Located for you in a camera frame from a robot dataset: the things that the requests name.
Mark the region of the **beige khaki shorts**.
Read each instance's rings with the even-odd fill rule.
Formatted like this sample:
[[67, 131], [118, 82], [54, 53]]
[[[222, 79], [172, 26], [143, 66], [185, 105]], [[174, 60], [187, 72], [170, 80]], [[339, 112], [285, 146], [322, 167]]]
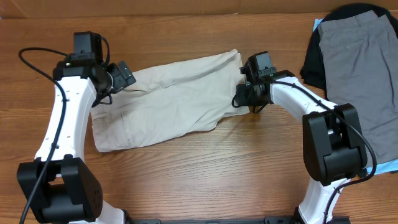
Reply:
[[244, 81], [241, 67], [241, 54], [233, 49], [134, 72], [135, 84], [113, 95], [111, 105], [91, 110], [96, 149], [151, 146], [249, 113], [246, 106], [232, 106], [236, 86]]

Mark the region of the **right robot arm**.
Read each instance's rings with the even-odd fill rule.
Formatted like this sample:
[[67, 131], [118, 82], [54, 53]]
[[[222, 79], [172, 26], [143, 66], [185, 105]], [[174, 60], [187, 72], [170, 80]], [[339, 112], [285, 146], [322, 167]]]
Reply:
[[240, 72], [232, 105], [283, 107], [302, 124], [303, 161], [310, 182], [292, 216], [267, 217], [265, 223], [350, 223], [333, 216], [343, 188], [367, 163], [358, 113], [351, 104], [337, 105], [304, 87], [288, 70], [277, 71], [268, 52], [248, 58]]

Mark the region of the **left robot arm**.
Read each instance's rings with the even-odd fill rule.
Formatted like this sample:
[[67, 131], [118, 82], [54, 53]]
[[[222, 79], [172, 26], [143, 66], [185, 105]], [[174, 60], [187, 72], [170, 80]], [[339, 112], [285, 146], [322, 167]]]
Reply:
[[125, 62], [111, 63], [108, 41], [86, 31], [73, 35], [74, 50], [63, 54], [52, 75], [55, 98], [49, 125], [32, 162], [19, 164], [17, 181], [39, 223], [132, 223], [127, 211], [103, 198], [99, 180], [84, 161], [90, 110], [136, 82]]

